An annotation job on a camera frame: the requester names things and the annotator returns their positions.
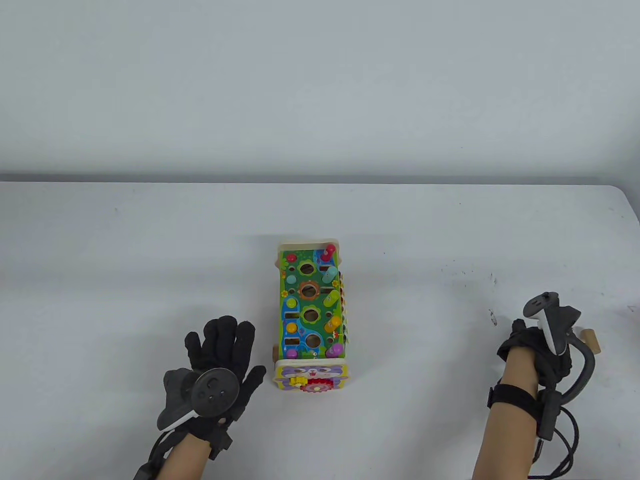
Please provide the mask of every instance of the yellow gear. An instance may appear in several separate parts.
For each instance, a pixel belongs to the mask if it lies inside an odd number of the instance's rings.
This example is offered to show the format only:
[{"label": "yellow gear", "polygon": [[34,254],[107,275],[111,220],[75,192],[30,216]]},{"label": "yellow gear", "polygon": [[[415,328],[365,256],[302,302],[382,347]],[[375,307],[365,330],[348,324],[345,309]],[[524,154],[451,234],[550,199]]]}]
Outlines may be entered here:
[{"label": "yellow gear", "polygon": [[309,383],[309,380],[307,380],[304,377],[289,378],[289,384],[292,387],[296,387],[296,388],[304,387],[307,383]]}]

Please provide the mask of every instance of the black glove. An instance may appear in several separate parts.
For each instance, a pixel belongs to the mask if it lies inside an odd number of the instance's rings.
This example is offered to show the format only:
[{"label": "black glove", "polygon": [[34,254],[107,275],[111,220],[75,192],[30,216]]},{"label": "black glove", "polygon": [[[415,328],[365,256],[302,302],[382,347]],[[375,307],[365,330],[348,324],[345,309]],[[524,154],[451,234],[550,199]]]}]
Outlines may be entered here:
[{"label": "black glove", "polygon": [[[226,412],[213,418],[198,417],[188,420],[180,425],[178,430],[186,430],[202,440],[210,441],[212,446],[220,441],[223,444],[222,448],[228,447],[224,446],[225,442],[230,444],[230,438],[226,435],[227,428],[231,422],[240,418],[251,395],[267,373],[263,365],[258,365],[251,369],[246,379],[244,378],[249,368],[254,338],[255,328],[250,322],[245,321],[238,325],[236,319],[231,316],[209,321],[204,327],[202,345],[196,332],[187,334],[184,346],[187,347],[191,368],[196,372],[219,367],[231,370],[238,378],[240,391],[235,403]],[[215,455],[217,452],[212,449],[214,458]]]},{"label": "black glove", "polygon": [[524,320],[513,321],[511,335],[498,349],[498,356],[505,362],[511,347],[529,347],[536,353],[535,367],[543,387],[554,387],[571,371],[569,348],[562,355],[554,355],[547,346],[542,330],[535,326],[527,328]]}]

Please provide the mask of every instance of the forearm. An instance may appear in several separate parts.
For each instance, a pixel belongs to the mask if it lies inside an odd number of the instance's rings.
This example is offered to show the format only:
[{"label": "forearm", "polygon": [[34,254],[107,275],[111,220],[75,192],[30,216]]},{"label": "forearm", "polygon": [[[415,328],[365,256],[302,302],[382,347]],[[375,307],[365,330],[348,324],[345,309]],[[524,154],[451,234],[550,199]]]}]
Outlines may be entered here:
[{"label": "forearm", "polygon": [[210,453],[208,442],[188,433],[169,454],[157,480],[200,480]]},{"label": "forearm", "polygon": [[[529,348],[509,351],[501,383],[538,394],[535,354]],[[495,403],[489,413],[473,480],[524,480],[529,475],[536,443],[536,421],[524,410]]]}]

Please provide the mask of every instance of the wooden block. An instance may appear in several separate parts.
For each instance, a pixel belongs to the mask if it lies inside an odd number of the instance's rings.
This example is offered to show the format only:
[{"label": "wooden block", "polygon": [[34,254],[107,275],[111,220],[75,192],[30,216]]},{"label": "wooden block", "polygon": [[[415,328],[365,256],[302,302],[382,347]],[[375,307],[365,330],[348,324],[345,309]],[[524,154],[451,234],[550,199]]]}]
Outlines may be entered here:
[{"label": "wooden block", "polygon": [[596,332],[594,332],[593,329],[585,328],[582,330],[580,332],[580,340],[586,343],[595,355],[602,351],[600,349],[600,344],[598,343],[598,338],[596,337]]}]

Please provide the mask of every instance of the cable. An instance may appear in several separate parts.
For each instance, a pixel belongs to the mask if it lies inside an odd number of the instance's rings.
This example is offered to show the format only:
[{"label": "cable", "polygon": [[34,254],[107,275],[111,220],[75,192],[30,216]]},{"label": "cable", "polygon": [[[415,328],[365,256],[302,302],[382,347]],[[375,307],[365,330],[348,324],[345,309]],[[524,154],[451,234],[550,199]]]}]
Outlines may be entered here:
[{"label": "cable", "polygon": [[147,461],[151,461],[151,458],[153,457],[154,453],[156,452],[156,449],[158,448],[158,445],[160,445],[160,442],[162,442],[169,434],[171,433],[171,431],[169,432],[162,432],[160,434],[160,436],[158,437],[158,439],[156,440],[156,442],[154,443],[154,446],[151,447],[151,452],[149,453],[149,459]]},{"label": "cable", "polygon": [[[566,447],[566,450],[567,450],[567,455],[560,462],[560,465],[558,465],[556,469],[553,472],[551,472],[549,475],[530,475],[527,478],[531,480],[554,480],[556,478],[560,478],[563,475],[566,475],[567,473],[569,473],[569,470],[571,470],[571,468],[573,467],[573,457],[575,455],[575,451],[578,449],[578,442],[580,441],[580,430],[578,428],[578,422],[575,421],[575,417],[571,414],[571,412],[569,412],[569,410],[567,410],[565,407],[562,406],[560,407],[560,411],[564,412],[566,416],[569,417],[569,420],[571,421],[571,424],[573,426],[573,444],[569,445],[569,441],[564,437],[562,433],[558,431],[557,428],[555,428],[554,433],[558,437],[560,437],[560,440],[563,441],[564,446]],[[536,446],[536,454],[534,455],[534,461],[536,461],[539,458],[541,451],[542,451],[542,442],[538,441],[538,445]]]}]

